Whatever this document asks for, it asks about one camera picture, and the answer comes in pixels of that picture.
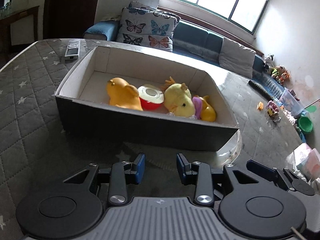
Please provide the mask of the small orange toy on floor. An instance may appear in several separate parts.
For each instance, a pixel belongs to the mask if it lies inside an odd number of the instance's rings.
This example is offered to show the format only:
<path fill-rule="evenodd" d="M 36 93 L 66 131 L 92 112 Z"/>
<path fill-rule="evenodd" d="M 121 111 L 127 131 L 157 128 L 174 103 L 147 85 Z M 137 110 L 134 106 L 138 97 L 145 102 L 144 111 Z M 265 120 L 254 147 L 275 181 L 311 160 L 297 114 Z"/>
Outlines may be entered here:
<path fill-rule="evenodd" d="M 260 101 L 260 102 L 257 104 L 257 110 L 262 111 L 263 108 L 264 108 L 264 104 Z"/>

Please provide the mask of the grey sofa cushion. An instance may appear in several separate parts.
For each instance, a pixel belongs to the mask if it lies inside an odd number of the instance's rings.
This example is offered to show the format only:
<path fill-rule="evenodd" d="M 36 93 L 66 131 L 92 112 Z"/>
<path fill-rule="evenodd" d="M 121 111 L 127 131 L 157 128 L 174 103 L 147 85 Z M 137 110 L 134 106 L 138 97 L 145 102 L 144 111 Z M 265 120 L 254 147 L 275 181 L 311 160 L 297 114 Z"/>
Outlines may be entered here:
<path fill-rule="evenodd" d="M 228 38 L 223 38 L 219 65 L 228 71 L 252 78 L 256 51 Z"/>

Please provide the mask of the grey quilted star mat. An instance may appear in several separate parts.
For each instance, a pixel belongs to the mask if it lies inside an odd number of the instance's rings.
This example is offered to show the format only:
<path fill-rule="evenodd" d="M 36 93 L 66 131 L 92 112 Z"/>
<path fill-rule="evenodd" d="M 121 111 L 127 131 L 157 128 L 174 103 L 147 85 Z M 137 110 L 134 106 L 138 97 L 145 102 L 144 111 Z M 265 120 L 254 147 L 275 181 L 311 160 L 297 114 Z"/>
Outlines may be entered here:
<path fill-rule="evenodd" d="M 65 178 L 89 163 L 109 167 L 120 160 L 146 155 L 146 170 L 139 186 L 130 186 L 134 196 L 192 196 L 194 187 L 180 183 L 175 164 L 176 149 L 118 142 L 76 142 L 61 126 L 54 92 L 72 63 L 63 63 L 67 41 L 39 41 L 14 56 L 1 71 L 1 239 L 20 239 L 15 218 L 20 200 L 29 192 Z M 219 67 L 209 70 L 239 123 L 238 157 L 233 163 L 244 167 L 254 159 L 282 168 L 286 157 L 300 145 L 296 130 L 282 117 L 273 123 L 257 111 L 261 101 L 242 76 Z"/>

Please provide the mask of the black white cardboard box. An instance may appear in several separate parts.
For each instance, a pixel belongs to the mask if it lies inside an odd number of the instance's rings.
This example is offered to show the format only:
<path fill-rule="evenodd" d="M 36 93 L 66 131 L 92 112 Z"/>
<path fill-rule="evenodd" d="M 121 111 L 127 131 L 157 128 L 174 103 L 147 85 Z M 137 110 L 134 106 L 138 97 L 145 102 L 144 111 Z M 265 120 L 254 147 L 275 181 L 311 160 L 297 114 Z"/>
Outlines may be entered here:
<path fill-rule="evenodd" d="M 55 92 L 64 130 L 190 151 L 218 151 L 239 125 L 216 85 L 223 70 L 162 50 L 107 42 Z"/>

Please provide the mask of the large orange rubber duck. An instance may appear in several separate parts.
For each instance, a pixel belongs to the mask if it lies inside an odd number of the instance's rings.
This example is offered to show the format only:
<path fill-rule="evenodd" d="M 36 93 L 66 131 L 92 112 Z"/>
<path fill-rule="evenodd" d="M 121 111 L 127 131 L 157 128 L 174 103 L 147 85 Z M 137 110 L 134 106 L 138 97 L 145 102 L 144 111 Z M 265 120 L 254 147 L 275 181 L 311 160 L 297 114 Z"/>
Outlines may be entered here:
<path fill-rule="evenodd" d="M 120 77 L 114 77 L 107 82 L 106 91 L 109 105 L 143 111 L 138 89 Z"/>

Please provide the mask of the dark wooden sideboard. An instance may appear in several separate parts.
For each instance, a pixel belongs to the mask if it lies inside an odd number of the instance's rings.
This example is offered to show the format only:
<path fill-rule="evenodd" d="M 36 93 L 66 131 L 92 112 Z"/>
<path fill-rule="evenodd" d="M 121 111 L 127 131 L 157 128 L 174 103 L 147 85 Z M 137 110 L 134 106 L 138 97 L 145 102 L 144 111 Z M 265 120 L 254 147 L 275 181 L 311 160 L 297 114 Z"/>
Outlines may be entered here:
<path fill-rule="evenodd" d="M 1 52 L 43 38 L 44 0 L 1 0 Z"/>

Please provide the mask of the green plastic basin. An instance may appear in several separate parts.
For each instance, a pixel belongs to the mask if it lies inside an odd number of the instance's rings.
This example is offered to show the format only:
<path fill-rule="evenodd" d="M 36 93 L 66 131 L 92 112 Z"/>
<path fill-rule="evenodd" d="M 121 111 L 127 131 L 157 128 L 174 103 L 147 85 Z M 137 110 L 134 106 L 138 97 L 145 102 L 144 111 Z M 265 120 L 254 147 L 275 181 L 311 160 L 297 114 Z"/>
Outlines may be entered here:
<path fill-rule="evenodd" d="M 301 116 L 298 119 L 298 127 L 304 134 L 310 134 L 313 130 L 313 123 L 308 116 Z"/>

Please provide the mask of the pink toy cluster on floor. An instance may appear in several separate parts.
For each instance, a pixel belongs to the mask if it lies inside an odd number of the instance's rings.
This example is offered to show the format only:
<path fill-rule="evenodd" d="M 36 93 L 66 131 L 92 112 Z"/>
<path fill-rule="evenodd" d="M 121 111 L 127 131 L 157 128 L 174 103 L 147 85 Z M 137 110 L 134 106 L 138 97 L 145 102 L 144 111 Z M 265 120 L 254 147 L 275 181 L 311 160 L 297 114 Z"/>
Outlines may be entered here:
<path fill-rule="evenodd" d="M 272 121 L 274 123 L 279 123 L 281 120 L 281 117 L 279 116 L 279 108 L 276 105 L 275 102 L 273 102 L 272 100 L 270 100 L 267 103 L 267 113 L 269 115 L 269 117 L 272 119 Z"/>

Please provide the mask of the pile of plush toys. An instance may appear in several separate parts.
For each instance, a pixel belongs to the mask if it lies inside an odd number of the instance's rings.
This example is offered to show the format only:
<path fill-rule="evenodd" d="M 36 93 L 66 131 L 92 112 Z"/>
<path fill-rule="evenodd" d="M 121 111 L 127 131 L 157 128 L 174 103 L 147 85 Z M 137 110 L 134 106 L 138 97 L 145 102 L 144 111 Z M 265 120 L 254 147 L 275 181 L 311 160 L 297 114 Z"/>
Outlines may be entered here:
<path fill-rule="evenodd" d="M 284 85 L 285 81 L 288 81 L 290 78 L 289 71 L 281 65 L 273 65 L 274 55 L 268 54 L 264 57 L 264 66 L 268 75 L 270 75 L 274 80 L 277 81 L 280 85 Z"/>

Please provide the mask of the clear keychain with purple strap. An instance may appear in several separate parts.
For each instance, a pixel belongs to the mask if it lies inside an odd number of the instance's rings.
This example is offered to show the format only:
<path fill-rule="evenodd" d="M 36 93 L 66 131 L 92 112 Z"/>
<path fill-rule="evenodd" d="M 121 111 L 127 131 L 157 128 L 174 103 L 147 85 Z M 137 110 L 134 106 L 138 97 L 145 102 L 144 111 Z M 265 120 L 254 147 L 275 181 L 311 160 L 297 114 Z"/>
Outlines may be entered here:
<path fill-rule="evenodd" d="M 200 120 L 201 109 L 202 102 L 199 98 L 193 97 L 191 99 L 187 96 L 180 96 L 173 101 L 168 111 L 174 116 Z"/>

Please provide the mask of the yellow plush chick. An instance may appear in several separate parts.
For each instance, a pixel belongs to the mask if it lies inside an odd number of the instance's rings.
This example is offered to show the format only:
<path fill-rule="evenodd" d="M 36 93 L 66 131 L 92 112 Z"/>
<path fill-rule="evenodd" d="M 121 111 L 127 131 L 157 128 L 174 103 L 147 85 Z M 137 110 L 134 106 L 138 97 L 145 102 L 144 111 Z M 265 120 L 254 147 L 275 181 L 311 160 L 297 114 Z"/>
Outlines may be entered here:
<path fill-rule="evenodd" d="M 174 116 L 189 118 L 195 114 L 191 92 L 185 83 L 177 83 L 172 77 L 162 87 L 164 107 Z"/>

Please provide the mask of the pink white plastic bag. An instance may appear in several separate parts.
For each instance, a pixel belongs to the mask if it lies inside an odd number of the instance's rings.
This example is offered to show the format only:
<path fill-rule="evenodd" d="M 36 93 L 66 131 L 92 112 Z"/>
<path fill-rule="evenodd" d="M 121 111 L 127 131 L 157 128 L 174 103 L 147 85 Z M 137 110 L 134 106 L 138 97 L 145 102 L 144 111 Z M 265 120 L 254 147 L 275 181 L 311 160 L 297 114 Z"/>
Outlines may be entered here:
<path fill-rule="evenodd" d="M 286 157 L 285 161 L 286 168 L 307 183 L 319 178 L 319 152 L 307 143 L 300 144 Z"/>

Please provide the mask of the dark blue sofa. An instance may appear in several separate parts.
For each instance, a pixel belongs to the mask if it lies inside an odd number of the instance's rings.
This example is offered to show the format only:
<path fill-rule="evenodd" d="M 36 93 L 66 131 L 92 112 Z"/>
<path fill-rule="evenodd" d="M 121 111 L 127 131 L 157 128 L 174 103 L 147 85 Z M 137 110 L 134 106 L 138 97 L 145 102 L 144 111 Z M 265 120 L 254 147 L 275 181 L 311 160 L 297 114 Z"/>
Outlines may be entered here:
<path fill-rule="evenodd" d="M 115 41 L 118 30 L 118 22 L 101 21 L 88 28 L 84 33 L 84 38 Z M 219 66 L 223 38 L 223 36 L 196 24 L 180 21 L 173 35 L 173 52 Z M 280 98 L 285 89 L 266 74 L 263 58 L 258 54 L 255 55 L 253 61 L 253 80 L 261 84 L 269 94 L 276 98 Z"/>

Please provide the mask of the butterfly print pillow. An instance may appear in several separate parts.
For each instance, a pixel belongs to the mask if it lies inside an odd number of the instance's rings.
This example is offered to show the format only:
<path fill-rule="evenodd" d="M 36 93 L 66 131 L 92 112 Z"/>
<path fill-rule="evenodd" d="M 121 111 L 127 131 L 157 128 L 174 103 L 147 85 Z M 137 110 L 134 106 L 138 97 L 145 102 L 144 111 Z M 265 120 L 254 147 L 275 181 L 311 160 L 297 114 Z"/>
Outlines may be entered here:
<path fill-rule="evenodd" d="M 170 12 L 131 2 L 122 9 L 116 41 L 172 52 L 174 31 L 180 20 Z"/>

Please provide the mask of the grey remote control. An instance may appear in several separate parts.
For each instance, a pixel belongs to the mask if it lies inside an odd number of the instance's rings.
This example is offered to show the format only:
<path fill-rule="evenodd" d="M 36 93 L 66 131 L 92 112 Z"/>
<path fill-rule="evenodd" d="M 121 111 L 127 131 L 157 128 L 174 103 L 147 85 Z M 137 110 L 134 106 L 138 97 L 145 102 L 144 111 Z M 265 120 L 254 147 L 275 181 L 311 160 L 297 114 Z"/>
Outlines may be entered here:
<path fill-rule="evenodd" d="M 80 39 L 70 39 L 67 43 L 66 51 L 61 62 L 65 63 L 65 61 L 78 60 L 80 56 L 80 44 Z"/>

